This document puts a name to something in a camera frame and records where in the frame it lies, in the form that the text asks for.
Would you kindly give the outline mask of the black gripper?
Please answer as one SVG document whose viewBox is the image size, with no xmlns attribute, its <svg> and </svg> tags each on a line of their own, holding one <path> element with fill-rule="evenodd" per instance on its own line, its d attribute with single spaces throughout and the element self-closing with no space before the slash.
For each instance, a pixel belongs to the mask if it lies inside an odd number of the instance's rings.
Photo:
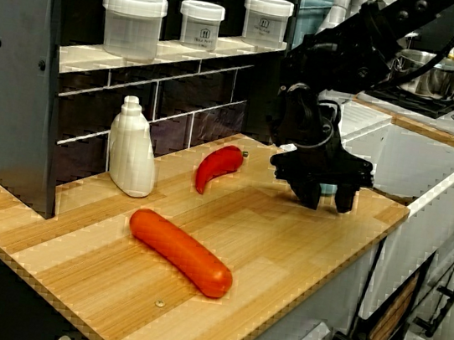
<svg viewBox="0 0 454 340">
<path fill-rule="evenodd" d="M 334 195 L 338 213 L 352 210 L 355 194 L 374 186 L 373 163 L 352 155 L 343 147 L 304 149 L 276 154 L 270 159 L 277 179 L 287 181 L 301 205 L 317 209 L 321 184 L 337 185 Z"/>
</svg>

